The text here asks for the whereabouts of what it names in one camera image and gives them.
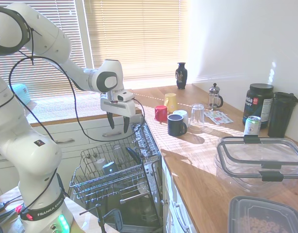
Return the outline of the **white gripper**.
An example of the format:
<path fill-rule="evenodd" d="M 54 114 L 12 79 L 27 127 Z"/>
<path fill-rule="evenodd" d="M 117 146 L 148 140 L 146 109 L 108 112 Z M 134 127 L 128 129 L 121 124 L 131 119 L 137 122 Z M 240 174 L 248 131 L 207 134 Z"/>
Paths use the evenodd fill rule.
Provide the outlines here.
<path fill-rule="evenodd" d="M 115 123 L 113 119 L 113 114 L 117 114 L 120 116 L 124 116 L 124 133 L 128 131 L 129 124 L 130 124 L 130 117 L 136 114 L 135 112 L 135 104 L 133 100 L 118 101 L 118 102 L 111 102 L 107 99 L 106 94 L 100 95 L 100 107 L 101 110 L 107 112 L 107 119 L 109 125 L 112 129 L 115 128 Z"/>

